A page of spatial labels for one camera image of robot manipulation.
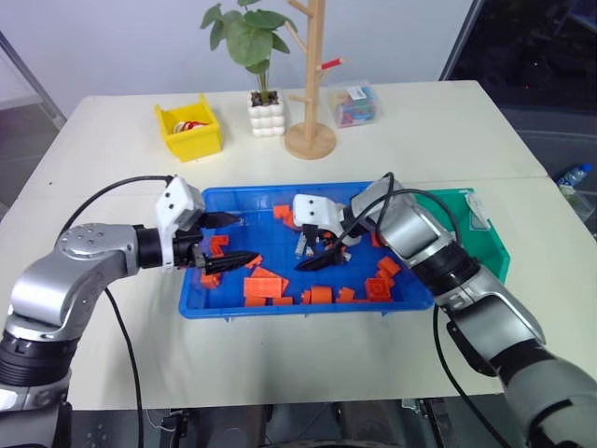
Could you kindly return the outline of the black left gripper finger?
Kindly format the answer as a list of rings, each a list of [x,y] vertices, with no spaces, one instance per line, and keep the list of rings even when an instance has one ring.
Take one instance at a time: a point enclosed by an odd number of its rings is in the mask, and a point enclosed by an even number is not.
[[[233,251],[222,256],[204,256],[202,269],[208,275],[240,269],[259,256],[253,251]]]
[[[205,212],[200,216],[200,227],[203,229],[218,229],[238,223],[239,221],[240,218],[231,213]]]

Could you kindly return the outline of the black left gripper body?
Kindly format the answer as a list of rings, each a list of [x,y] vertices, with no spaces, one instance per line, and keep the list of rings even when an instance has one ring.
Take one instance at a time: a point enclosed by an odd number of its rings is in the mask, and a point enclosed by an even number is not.
[[[174,266],[176,268],[203,268],[205,256],[201,250],[203,234],[199,228],[176,231],[173,238]]]

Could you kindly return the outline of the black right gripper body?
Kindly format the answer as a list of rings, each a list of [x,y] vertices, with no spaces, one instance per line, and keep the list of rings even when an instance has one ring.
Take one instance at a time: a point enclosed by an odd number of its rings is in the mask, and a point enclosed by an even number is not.
[[[318,230],[315,239],[314,255],[321,255],[328,249],[333,248],[337,241],[338,237],[333,232],[322,229]],[[339,250],[343,256],[346,256],[347,245],[345,244],[345,241],[342,240],[337,246],[337,250]]]

